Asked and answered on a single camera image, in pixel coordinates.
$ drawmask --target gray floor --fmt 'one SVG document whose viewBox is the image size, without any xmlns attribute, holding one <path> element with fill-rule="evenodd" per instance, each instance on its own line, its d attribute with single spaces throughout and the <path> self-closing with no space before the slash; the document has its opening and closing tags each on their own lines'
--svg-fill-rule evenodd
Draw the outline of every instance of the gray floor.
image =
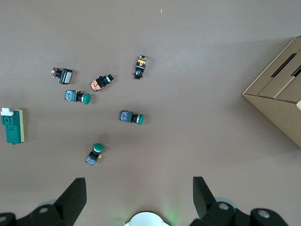
<svg viewBox="0 0 301 226">
<path fill-rule="evenodd" d="M 301 225 L 300 148 L 241 96 L 301 35 L 300 18 L 299 0 L 0 1 L 0 107 L 23 109 L 25 122 L 16 146 L 0 125 L 0 212 L 22 217 L 85 177 L 77 226 L 120 226 L 142 210 L 185 226 L 203 176 L 243 212 L 270 208 Z M 134 80 L 139 54 L 149 60 Z M 74 70 L 71 84 L 52 67 Z M 109 73 L 91 104 L 64 100 Z M 120 122 L 124 109 L 145 124 Z"/>
</svg>

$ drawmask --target cardboard box flap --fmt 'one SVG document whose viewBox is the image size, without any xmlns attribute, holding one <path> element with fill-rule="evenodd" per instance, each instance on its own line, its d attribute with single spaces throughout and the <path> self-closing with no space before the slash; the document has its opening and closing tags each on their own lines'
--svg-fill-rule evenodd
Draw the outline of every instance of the cardboard box flap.
<svg viewBox="0 0 301 226">
<path fill-rule="evenodd" d="M 298 103 L 301 100 L 301 74 L 291 82 L 277 97 L 277 100 Z"/>
<path fill-rule="evenodd" d="M 281 72 L 281 70 L 279 71 L 280 66 L 286 65 L 288 63 L 287 61 L 292 60 L 292 55 L 297 54 L 300 50 L 301 37 L 294 38 L 263 70 L 263 72 L 256 78 L 256 80 L 247 88 L 244 94 L 257 96 L 263 90 L 263 88 L 265 88 L 266 85 L 273 79 L 272 75 L 275 75 L 276 72 Z"/>
<path fill-rule="evenodd" d="M 301 51 L 291 56 L 285 66 L 279 65 L 278 74 L 271 75 L 274 77 L 258 96 L 274 99 L 298 76 L 301 72 Z"/>
<path fill-rule="evenodd" d="M 301 106 L 251 95 L 244 97 L 301 147 Z"/>
</svg>

